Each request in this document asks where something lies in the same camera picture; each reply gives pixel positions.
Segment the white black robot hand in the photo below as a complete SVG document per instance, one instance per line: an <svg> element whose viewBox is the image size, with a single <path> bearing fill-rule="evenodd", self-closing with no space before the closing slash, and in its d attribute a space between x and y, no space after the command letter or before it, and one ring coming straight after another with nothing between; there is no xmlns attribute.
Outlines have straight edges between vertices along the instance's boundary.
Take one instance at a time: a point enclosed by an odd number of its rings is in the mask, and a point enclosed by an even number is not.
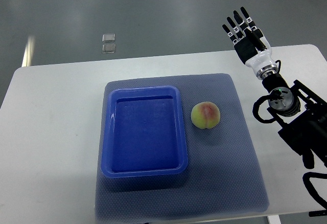
<svg viewBox="0 0 327 224"><path fill-rule="evenodd" d="M222 28L233 43L241 62L251 68L258 79L263 80L278 73L279 66L272 59L271 46L262 30L244 7L240 10L241 12L234 10L233 18L228 17L228 25L223 24Z"/></svg>

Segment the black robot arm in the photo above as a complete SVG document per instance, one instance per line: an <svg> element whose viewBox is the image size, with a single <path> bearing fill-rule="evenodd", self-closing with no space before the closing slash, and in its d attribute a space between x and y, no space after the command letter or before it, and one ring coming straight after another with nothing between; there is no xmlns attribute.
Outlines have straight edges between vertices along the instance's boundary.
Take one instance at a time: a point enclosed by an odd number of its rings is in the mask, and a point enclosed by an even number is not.
<svg viewBox="0 0 327 224"><path fill-rule="evenodd" d="M277 122L278 135L302 157L309 169L302 177L310 196L323 207L310 216L326 215L326 200L319 195L311 180L326 179L325 173L313 172L314 157L326 163L326 101L298 80L288 86L277 72L262 76L262 85L268 94L258 98L252 108L253 116L263 124Z"/></svg>

